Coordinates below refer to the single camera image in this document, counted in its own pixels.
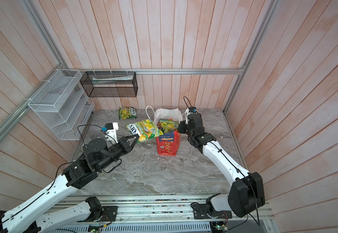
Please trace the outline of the green Fox's candy bag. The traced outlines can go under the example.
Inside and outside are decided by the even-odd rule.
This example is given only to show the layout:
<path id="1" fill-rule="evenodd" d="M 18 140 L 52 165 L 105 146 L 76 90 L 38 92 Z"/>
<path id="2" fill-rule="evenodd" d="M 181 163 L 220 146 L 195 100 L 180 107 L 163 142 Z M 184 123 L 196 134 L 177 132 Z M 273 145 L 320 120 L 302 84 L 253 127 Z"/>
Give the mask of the green Fox's candy bag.
<path id="1" fill-rule="evenodd" d="M 137 112 L 134 107 L 121 107 L 118 112 L 119 120 L 137 118 Z"/>
<path id="2" fill-rule="evenodd" d="M 168 134 L 177 131 L 178 126 L 179 122 L 173 121 L 172 119 L 160 119 L 158 123 L 158 128 L 163 132 L 163 134 Z"/>
<path id="3" fill-rule="evenodd" d="M 139 136 L 138 143 L 151 140 L 163 135 L 163 132 L 158 129 L 150 119 L 142 120 L 136 123 L 130 123 L 125 125 L 132 135 L 137 134 Z"/>

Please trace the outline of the red paper bag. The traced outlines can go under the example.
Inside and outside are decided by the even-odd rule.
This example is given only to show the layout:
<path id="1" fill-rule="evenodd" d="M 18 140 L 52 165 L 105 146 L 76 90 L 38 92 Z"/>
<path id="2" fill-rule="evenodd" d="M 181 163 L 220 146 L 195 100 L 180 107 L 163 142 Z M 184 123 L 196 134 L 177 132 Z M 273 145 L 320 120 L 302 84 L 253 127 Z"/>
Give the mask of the red paper bag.
<path id="1" fill-rule="evenodd" d="M 182 121 L 183 115 L 178 108 L 176 109 L 164 109 L 159 108 L 154 110 L 151 106 L 147 106 L 145 111 L 149 119 L 150 115 L 148 110 L 154 111 L 152 121 L 157 125 L 160 119 L 172 119 L 173 121 Z M 159 155 L 162 156 L 176 156 L 176 153 L 180 146 L 180 134 L 178 131 L 172 133 L 163 134 L 156 138 L 156 147 Z"/>

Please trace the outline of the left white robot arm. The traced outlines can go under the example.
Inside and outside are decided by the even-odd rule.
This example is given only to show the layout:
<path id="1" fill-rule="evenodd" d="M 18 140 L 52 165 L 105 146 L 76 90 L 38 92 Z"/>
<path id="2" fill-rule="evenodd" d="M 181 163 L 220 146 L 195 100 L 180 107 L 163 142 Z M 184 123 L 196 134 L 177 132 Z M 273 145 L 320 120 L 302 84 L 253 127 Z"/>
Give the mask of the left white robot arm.
<path id="1" fill-rule="evenodd" d="M 89 197 L 80 204 L 59 212 L 46 212 L 65 197 L 82 189 L 98 177 L 112 163 L 130 153 L 139 140 L 139 135 L 123 136 L 117 143 L 108 146 L 103 138 L 83 145 L 82 155 L 68 162 L 62 173 L 44 189 L 19 206 L 0 210 L 0 233 L 44 233 L 58 225 L 73 221 L 95 221 L 103 218 L 104 208 L 96 197 Z"/>

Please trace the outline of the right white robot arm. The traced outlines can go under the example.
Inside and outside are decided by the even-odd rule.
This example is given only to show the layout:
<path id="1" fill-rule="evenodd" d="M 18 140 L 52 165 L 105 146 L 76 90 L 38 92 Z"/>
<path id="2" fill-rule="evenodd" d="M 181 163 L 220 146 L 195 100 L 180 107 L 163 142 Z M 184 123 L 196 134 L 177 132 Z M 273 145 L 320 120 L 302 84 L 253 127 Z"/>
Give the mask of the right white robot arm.
<path id="1" fill-rule="evenodd" d="M 192 107 L 179 123 L 178 132 L 186 134 L 188 142 L 210 159 L 222 172 L 231 188 L 229 194 L 209 197 L 205 208 L 207 214 L 231 211 L 244 217 L 265 205 L 263 179 L 259 173 L 251 173 L 237 163 L 220 145 L 216 138 L 205 131 L 202 116 Z"/>

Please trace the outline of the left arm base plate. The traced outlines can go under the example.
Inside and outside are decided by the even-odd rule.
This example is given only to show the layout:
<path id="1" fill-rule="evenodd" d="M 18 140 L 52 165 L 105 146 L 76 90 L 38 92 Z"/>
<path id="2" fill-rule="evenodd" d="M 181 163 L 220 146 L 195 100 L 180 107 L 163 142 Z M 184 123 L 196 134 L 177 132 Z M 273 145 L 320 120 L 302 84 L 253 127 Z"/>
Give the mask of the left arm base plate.
<path id="1" fill-rule="evenodd" d="M 85 220 L 81 220 L 79 222 L 91 222 L 91 221 L 108 221 L 114 222 L 116 221 L 118 207 L 117 206 L 100 206 L 100 207 L 91 207 L 90 215 Z"/>

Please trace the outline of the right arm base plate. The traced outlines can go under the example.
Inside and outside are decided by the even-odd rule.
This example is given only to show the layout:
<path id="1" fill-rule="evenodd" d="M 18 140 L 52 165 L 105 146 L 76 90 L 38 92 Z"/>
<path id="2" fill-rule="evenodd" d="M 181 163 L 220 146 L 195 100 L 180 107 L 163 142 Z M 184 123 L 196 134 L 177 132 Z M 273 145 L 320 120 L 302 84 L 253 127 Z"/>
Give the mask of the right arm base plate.
<path id="1" fill-rule="evenodd" d="M 195 219 L 224 219 L 228 220 L 232 218 L 231 211 L 216 211 L 210 204 L 200 204 L 197 202 L 191 203 L 190 207 L 193 210 L 193 216 Z"/>

